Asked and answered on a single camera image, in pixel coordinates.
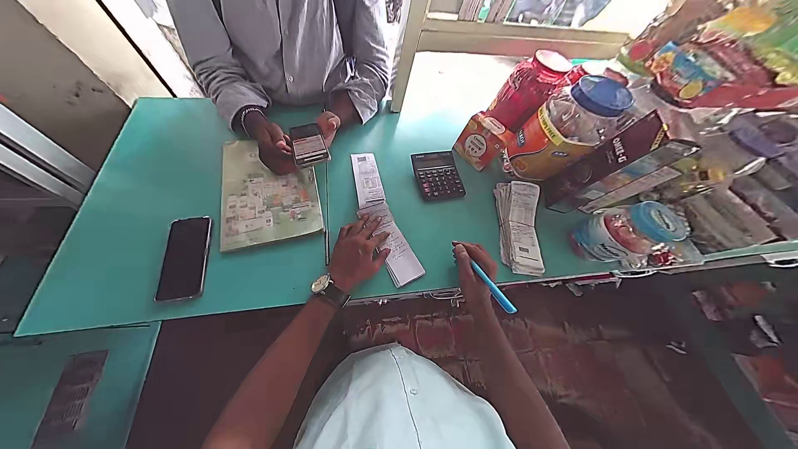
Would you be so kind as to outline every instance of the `blue lid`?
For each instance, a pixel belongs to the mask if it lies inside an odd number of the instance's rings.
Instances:
[[[623,84],[599,75],[588,75],[571,87],[571,96],[583,108],[602,117],[617,117],[634,103]]]
[[[629,208],[634,227],[657,242],[687,238],[687,224],[674,211],[657,201],[643,201]]]

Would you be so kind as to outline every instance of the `shirt sleeve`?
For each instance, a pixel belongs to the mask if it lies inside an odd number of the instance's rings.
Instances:
[[[233,128],[235,115],[247,105],[271,103],[233,56],[233,49],[211,0],[167,0],[177,33],[194,75],[222,118]]]
[[[388,89],[388,47],[383,32],[387,27],[385,0],[354,0],[352,51],[355,76],[344,87],[352,104],[366,123],[377,113]]]

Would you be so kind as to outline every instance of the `orange box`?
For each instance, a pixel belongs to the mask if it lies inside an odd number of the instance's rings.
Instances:
[[[475,169],[482,170],[512,141],[512,133],[485,112],[476,113],[452,147]]]

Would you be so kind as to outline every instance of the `turquoise counter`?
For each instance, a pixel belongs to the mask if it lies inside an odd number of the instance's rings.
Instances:
[[[281,120],[299,125],[316,113],[296,109]],[[219,252],[222,145],[233,139],[210,100],[141,98],[15,335],[304,302],[325,272],[323,235]],[[317,173],[323,203],[324,170]],[[169,224],[206,215],[214,229],[204,295],[156,304]]]
[[[0,446],[31,447],[70,356],[107,350],[82,427],[42,446],[124,447],[159,329],[154,323],[21,339],[0,336]]]
[[[284,129],[313,121],[319,108],[273,111]],[[480,242],[499,259],[492,189],[500,173],[478,173],[460,158],[463,199],[424,203],[414,184],[411,153],[451,149],[474,109],[381,111],[365,126],[340,132],[333,160],[319,168],[330,244],[355,218],[357,200],[349,153],[374,153],[388,204],[426,274],[396,289],[382,270],[355,298],[456,286],[453,239]],[[222,254],[219,252],[222,145],[235,136],[209,100],[140,99],[23,316],[16,336],[99,328],[301,304],[325,272],[321,234]],[[214,221],[205,293],[196,300],[153,301],[169,224],[178,218]],[[546,278],[607,272],[568,247],[567,230],[585,216],[539,208],[539,242]],[[501,283],[534,280],[501,266]]]

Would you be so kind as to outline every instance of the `smartphone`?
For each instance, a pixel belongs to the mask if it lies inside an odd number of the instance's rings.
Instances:
[[[317,124],[295,126],[288,134],[294,149],[294,162],[299,168],[330,161],[330,151]]]
[[[169,227],[155,301],[187,300],[202,296],[210,247],[210,217],[173,221]]]

